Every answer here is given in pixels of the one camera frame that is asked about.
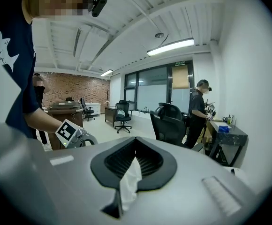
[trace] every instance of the window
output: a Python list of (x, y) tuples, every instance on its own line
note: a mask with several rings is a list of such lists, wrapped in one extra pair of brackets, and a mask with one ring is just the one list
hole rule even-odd
[(167, 69), (161, 67), (139, 73), (138, 86), (166, 85)]
[(186, 61), (189, 89), (172, 89), (172, 68), (175, 63), (141, 70), (125, 76), (124, 99), (129, 109), (155, 111), (160, 102), (171, 103), (182, 112), (188, 111), (189, 95), (194, 89), (193, 63)]
[(166, 103), (167, 69), (161, 67), (139, 73), (137, 109), (153, 110), (160, 102)]
[(127, 75), (126, 87), (135, 87), (136, 85), (136, 73)]

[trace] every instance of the floor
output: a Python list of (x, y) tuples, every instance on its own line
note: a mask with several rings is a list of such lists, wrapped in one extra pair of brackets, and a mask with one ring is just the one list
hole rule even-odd
[[(130, 129), (131, 133), (128, 133), (126, 130), (122, 129), (117, 133), (117, 131), (112, 127), (112, 124), (108, 121), (105, 122), (105, 115), (102, 114), (100, 116), (95, 117), (95, 120), (89, 119), (89, 122), (87, 120), (83, 121), (83, 127), (84, 129), (90, 133), (91, 135), (95, 136), (98, 143), (105, 143), (111, 140), (115, 140), (122, 137), (131, 137), (131, 136), (141, 136), (141, 137), (148, 137), (152, 139), (156, 139), (156, 136), (154, 134), (149, 133), (143, 133), (140, 131), (137, 131), (135, 129)], [(38, 140), (41, 141), (41, 138), (39, 136), (38, 131), (36, 132), (38, 136)], [(52, 150), (52, 147), (49, 143), (49, 139), (47, 136), (47, 133), (45, 133), (46, 139), (48, 141), (47, 145), (43, 145), (43, 148), (45, 151)]]

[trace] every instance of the pants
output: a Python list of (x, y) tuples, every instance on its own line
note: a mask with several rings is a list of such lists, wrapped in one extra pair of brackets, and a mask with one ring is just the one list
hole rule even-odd
[[(33, 129), (33, 128), (30, 128), (30, 129), (31, 129), (31, 132), (32, 132), (32, 134), (33, 134), (33, 138), (34, 138), (34, 139), (37, 139), (36, 130), (35, 130), (35, 129)], [(42, 144), (47, 144), (47, 140), (46, 140), (45, 132), (43, 132), (43, 131), (39, 131), (39, 135), (40, 135), (40, 138), (41, 138)]]
[(196, 141), (200, 137), (200, 134), (204, 126), (205, 126), (204, 119), (191, 118), (189, 131), (184, 146), (186, 146), (189, 149), (192, 149), (196, 144)]

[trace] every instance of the person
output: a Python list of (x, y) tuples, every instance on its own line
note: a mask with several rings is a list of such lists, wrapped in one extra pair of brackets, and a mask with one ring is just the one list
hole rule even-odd
[[(33, 87), (36, 94), (36, 101), (38, 103), (38, 106), (41, 110), (43, 110), (43, 107), (42, 107), (43, 94), (48, 93), (50, 91), (49, 85), (47, 84), (46, 80), (42, 76), (40, 76), (39, 73), (35, 73), (33, 75)], [(31, 129), (33, 138), (37, 139), (36, 129), (32, 127), (30, 129)], [(47, 139), (46, 139), (45, 132), (39, 131), (39, 135), (40, 135), (42, 144), (46, 145)]]
[(196, 88), (190, 95), (189, 100), (189, 131), (184, 146), (192, 149), (198, 140), (206, 120), (212, 120), (211, 115), (205, 114), (205, 103), (203, 94), (211, 90), (207, 80), (203, 79), (197, 83)]
[(0, 0), (0, 65), (21, 89), (6, 123), (28, 138), (32, 138), (29, 127), (54, 133), (62, 124), (43, 112), (36, 100), (32, 82), (35, 66), (32, 21), (36, 17), (67, 15), (68, 11), (88, 11), (91, 1)]

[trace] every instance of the fluorescent light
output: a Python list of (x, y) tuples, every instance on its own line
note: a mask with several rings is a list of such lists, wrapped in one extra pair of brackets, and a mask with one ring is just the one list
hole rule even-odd
[(107, 74), (109, 74), (109, 73), (112, 73), (113, 72), (113, 70), (108, 70), (107, 72), (105, 72), (105, 73), (103, 73), (101, 76), (103, 77), (103, 76), (106, 76)]
[(166, 45), (163, 45), (161, 47), (157, 47), (155, 49), (147, 51), (147, 54), (149, 56), (153, 56), (159, 53), (164, 53), (173, 49), (181, 48), (181, 47), (188, 47), (188, 46), (193, 46), (194, 45), (194, 39), (193, 38), (188, 38), (184, 40), (180, 40), (177, 42), (169, 43)]
[[(140, 80), (140, 81), (138, 81), (139, 83), (143, 83), (143, 81), (142, 80)], [(131, 82), (131, 83), (136, 83), (136, 81), (133, 81), (133, 82)]]

